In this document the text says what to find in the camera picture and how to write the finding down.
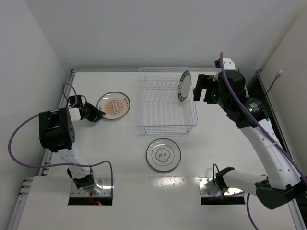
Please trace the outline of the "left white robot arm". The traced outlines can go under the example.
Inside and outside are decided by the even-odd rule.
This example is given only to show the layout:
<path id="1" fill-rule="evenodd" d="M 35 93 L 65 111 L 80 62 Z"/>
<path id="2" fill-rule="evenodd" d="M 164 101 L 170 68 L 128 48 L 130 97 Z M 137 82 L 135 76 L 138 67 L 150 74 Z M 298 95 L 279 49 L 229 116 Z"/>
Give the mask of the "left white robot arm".
<path id="1" fill-rule="evenodd" d="M 97 122 L 105 112 L 90 103 L 81 107 L 64 107 L 58 110 L 40 112 L 39 140 L 43 148 L 57 154 L 68 164 L 67 173 L 79 190 L 90 194 L 98 192 L 97 179 L 92 167 L 79 153 L 75 140 L 73 123 L 86 119 Z"/>

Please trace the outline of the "green rimmed plate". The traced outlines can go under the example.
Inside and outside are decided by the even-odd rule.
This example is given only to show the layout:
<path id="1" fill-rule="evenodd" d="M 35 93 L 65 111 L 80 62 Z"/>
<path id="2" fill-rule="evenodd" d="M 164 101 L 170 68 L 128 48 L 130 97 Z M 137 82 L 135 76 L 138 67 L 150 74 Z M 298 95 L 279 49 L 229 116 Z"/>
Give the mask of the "green rimmed plate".
<path id="1" fill-rule="evenodd" d="M 190 91 L 190 85 L 191 85 L 191 74 L 187 70 L 182 74 L 178 84 L 177 94 L 181 102 L 185 101 L 185 99 L 188 97 Z"/>

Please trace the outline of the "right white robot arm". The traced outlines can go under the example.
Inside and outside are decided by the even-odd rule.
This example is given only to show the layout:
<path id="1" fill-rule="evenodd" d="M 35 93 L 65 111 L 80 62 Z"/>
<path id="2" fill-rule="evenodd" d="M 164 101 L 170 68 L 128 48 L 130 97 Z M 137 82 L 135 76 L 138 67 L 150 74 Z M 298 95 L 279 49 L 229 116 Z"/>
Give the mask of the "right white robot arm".
<path id="1" fill-rule="evenodd" d="M 199 101 L 206 90 L 204 102 L 219 105 L 226 116 L 249 140 L 257 153 L 265 175 L 256 176 L 226 167 L 213 175 L 213 186 L 224 192 L 237 188 L 252 194 L 268 209 L 276 209 L 294 200 L 307 190 L 307 179 L 271 134 L 269 115 L 258 98 L 249 97 L 245 77 L 229 58 L 214 62 L 214 76 L 200 74 L 193 89 L 193 100 Z"/>

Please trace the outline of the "orange sunburst plate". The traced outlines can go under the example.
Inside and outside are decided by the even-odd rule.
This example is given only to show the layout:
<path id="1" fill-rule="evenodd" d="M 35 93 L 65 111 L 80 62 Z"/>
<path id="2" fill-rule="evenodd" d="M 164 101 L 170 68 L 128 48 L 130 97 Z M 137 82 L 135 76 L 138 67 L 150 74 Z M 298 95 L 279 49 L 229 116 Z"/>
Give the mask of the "orange sunburst plate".
<path id="1" fill-rule="evenodd" d="M 101 96 L 96 104 L 98 110 L 104 112 L 106 120 L 122 118 L 130 109 L 129 97 L 122 92 L 108 92 Z"/>

